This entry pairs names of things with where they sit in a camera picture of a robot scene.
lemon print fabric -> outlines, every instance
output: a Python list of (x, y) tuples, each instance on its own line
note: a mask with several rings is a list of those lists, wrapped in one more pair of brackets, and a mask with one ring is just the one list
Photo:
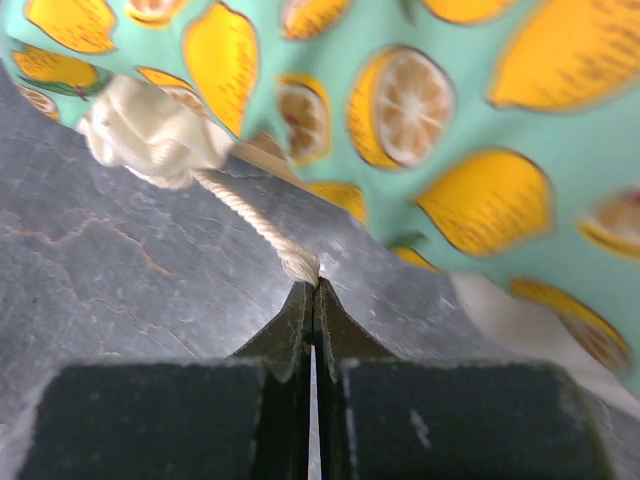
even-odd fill
[(453, 110), (451, 82), (423, 52), (376, 53), (350, 93), (347, 128), (360, 157), (383, 169), (424, 164)]
[(287, 153), (296, 167), (325, 156), (331, 145), (329, 99), (308, 75), (287, 75), (278, 81), (278, 108), (289, 127)]
[(189, 74), (205, 103), (236, 137), (259, 74), (258, 39), (251, 22), (214, 2), (192, 22), (183, 40)]
[(588, 306), (558, 288), (526, 278), (512, 280), (510, 291), (554, 310), (580, 346), (611, 372), (619, 376), (630, 373), (633, 355), (629, 345)]
[(145, 28), (167, 28), (189, 0), (127, 0), (125, 12)]
[(307, 183), (307, 189), (320, 198), (346, 210), (360, 223), (367, 224), (367, 207), (362, 191), (346, 183)]
[(93, 65), (30, 45), (25, 45), (23, 52), (12, 52), (12, 57), (23, 82), (61, 95), (86, 100), (109, 81), (108, 76), (101, 79)]
[(22, 85), (16, 86), (18, 87), (20, 94), (22, 94), (22, 96), (26, 98), (40, 113), (44, 113), (47, 117), (55, 120), (56, 122), (60, 121), (60, 112), (58, 111), (58, 106), (53, 100), (32, 88), (27, 88)]
[(553, 229), (549, 180), (531, 160), (510, 150), (468, 155), (416, 204), (467, 255), (496, 255)]
[(540, 3), (506, 44), (488, 93), (492, 104), (565, 112), (602, 102), (636, 81), (636, 2)]
[(597, 247), (640, 261), (640, 189), (629, 188), (598, 205), (578, 228)]
[(107, 0), (28, 0), (25, 16), (69, 50), (104, 54), (116, 49), (111, 39), (116, 16)]
[(137, 67), (136, 71), (142, 75), (147, 82), (153, 83), (161, 88), (179, 104), (184, 105), (201, 117), (209, 117), (206, 107), (193, 91), (193, 87), (184, 80), (170, 73), (150, 67)]
[(290, 40), (309, 40), (337, 23), (355, 0), (284, 0), (282, 28)]
[(391, 251), (401, 260), (414, 265), (416, 267), (424, 268), (425, 270), (431, 270), (432, 272), (439, 272), (439, 270), (427, 262), (418, 252), (409, 247), (394, 247)]
[(475, 24), (492, 20), (516, 0), (423, 0), (437, 17), (451, 23)]

lemon slice print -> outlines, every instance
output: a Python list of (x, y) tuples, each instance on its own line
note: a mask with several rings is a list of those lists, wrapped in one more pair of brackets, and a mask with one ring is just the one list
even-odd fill
[(400, 169), (425, 163), (449, 120), (453, 89), (422, 52), (394, 47), (375, 55), (355, 82), (347, 128), (362, 159)]
[(638, 25), (635, 2), (541, 2), (499, 60), (489, 101), (562, 112), (610, 97), (637, 77)]
[(486, 257), (553, 225), (551, 185), (528, 158), (510, 150), (473, 153), (416, 199), (455, 248)]
[(29, 0), (25, 16), (75, 52), (98, 54), (116, 49), (111, 41), (116, 17), (106, 0)]
[(251, 22), (215, 2), (186, 30), (184, 57), (204, 101), (231, 133), (240, 137), (258, 78), (257, 35)]
[(176, 102), (184, 105), (201, 117), (208, 117), (207, 110), (193, 91), (193, 87), (184, 80), (170, 73), (150, 67), (137, 67), (136, 71), (142, 75), (146, 81), (161, 88)]
[(482, 23), (504, 13), (516, 0), (423, 0), (435, 16), (459, 24)]
[(12, 52), (24, 82), (61, 95), (86, 97), (101, 92), (109, 81), (86, 62), (25, 45), (24, 52)]
[(127, 0), (124, 11), (145, 28), (166, 28), (188, 0)]
[(581, 219), (578, 227), (598, 247), (640, 260), (640, 190), (616, 195)]
[(333, 182), (308, 183), (306, 185), (310, 192), (346, 210), (360, 223), (366, 224), (367, 208), (364, 195), (355, 185)]
[(37, 92), (31, 88), (22, 85), (16, 85), (24, 98), (33, 105), (39, 112), (44, 113), (47, 117), (56, 122), (60, 121), (60, 112), (55, 102), (45, 94)]
[(414, 249), (409, 247), (395, 247), (391, 251), (401, 260), (404, 260), (411, 265), (431, 270), (432, 272), (439, 272), (440, 270), (427, 262), (422, 256)]
[(353, 0), (285, 0), (282, 6), (284, 36), (308, 40), (338, 22)]
[(289, 157), (297, 167), (327, 154), (330, 146), (329, 100), (320, 83), (308, 75), (278, 81), (278, 108), (290, 128)]
[(558, 288), (526, 278), (513, 280), (510, 291), (554, 310), (571, 336), (605, 368), (618, 375), (629, 373), (631, 349), (616, 329), (589, 307)]

white rope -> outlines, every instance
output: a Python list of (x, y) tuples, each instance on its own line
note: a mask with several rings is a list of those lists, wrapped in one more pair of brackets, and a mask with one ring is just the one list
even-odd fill
[(208, 172), (192, 170), (193, 178), (205, 189), (213, 193), (222, 203), (236, 212), (256, 232), (275, 249), (282, 261), (285, 273), (295, 281), (318, 285), (320, 261), (317, 255), (297, 244), (280, 232), (269, 220), (264, 218), (251, 204), (230, 190), (227, 186), (213, 180)]
[[(157, 122), (159, 112), (166, 115), (163, 122)], [(317, 286), (318, 257), (210, 177), (210, 169), (224, 164), (234, 143), (221, 127), (189, 112), (157, 88), (117, 75), (79, 123), (78, 131), (102, 165), (123, 165), (163, 189), (179, 190), (196, 180), (271, 244), (289, 277)]]

